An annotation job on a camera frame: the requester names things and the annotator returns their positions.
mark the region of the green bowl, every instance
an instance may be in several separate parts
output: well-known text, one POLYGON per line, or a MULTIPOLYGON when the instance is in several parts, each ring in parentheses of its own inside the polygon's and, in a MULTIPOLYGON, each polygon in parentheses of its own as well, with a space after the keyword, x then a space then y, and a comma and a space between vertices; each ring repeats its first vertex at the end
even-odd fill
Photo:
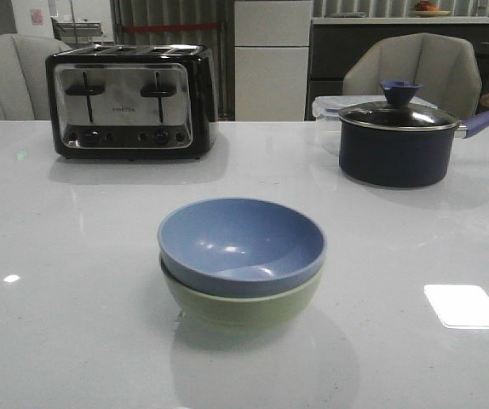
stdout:
POLYGON ((160 260, 165 281, 186 316, 218 327, 261 330, 297 317, 307 307, 319 286, 322 268, 305 283, 265 297, 219 297, 193 290, 175 279, 160 260))

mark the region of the saucepan lid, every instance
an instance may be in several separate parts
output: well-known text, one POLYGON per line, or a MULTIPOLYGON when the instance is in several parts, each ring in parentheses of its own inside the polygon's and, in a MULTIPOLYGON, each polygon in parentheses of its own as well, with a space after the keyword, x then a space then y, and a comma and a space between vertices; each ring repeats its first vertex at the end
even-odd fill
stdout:
POLYGON ((339 111, 339 118, 348 124, 396 131, 446 130, 459 125, 458 118, 449 112, 408 103, 420 84, 383 81, 381 86, 387 101, 345 107, 339 111))

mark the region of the four-slice toaster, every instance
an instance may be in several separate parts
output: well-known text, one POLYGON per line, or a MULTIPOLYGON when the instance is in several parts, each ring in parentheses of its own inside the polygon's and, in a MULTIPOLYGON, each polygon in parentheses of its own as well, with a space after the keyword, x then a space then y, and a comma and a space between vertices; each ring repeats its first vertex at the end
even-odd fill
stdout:
POLYGON ((55 151, 66 158, 198 158, 216 138, 212 52, 91 46, 46 60, 55 151))

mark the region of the table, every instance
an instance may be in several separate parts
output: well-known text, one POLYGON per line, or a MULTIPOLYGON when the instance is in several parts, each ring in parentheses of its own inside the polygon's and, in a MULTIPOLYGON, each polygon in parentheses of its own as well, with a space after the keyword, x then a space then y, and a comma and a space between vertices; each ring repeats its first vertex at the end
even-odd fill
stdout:
POLYGON ((101 162, 59 157, 49 122, 0 122, 0 408, 489 408, 485 310, 448 327, 425 295, 489 298, 489 129, 455 140, 442 182, 402 190, 342 174, 337 123, 219 125, 200 160, 101 162), (289 325, 179 315, 158 225, 222 196, 325 230, 319 289, 289 325))

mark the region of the glass lid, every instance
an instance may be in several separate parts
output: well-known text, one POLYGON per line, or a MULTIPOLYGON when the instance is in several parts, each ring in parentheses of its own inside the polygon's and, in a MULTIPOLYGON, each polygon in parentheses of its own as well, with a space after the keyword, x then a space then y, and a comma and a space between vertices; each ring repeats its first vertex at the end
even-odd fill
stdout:
POLYGON ((419 104, 394 107, 386 101, 345 107, 339 111, 339 117, 348 124, 380 130, 445 130, 459 123, 454 115, 440 109, 419 104))

